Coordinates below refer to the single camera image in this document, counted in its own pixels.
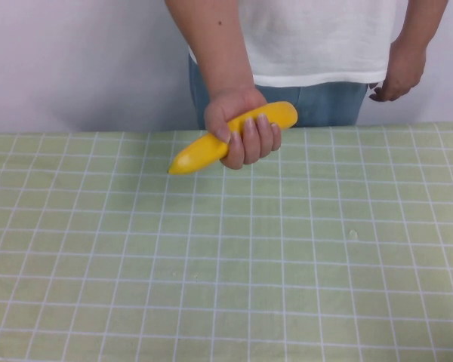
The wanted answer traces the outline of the person's left hand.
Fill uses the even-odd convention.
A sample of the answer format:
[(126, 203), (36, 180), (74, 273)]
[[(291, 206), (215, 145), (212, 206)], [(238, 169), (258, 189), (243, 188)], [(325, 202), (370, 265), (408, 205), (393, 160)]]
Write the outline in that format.
[(387, 74), (382, 84), (373, 83), (369, 87), (371, 100), (378, 103), (393, 102), (416, 87), (427, 59), (427, 46), (396, 39), (390, 46)]

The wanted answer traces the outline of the person's right hand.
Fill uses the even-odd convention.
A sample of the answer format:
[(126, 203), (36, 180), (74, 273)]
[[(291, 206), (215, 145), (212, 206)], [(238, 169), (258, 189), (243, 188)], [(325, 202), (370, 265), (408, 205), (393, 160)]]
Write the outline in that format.
[(267, 104), (262, 93), (253, 86), (221, 87), (208, 91), (209, 104), (204, 113), (206, 130), (229, 146), (228, 154), (221, 160), (225, 167), (239, 170), (278, 150), (281, 130), (269, 122), (265, 115), (249, 118), (242, 132), (232, 132), (227, 122), (238, 115)]

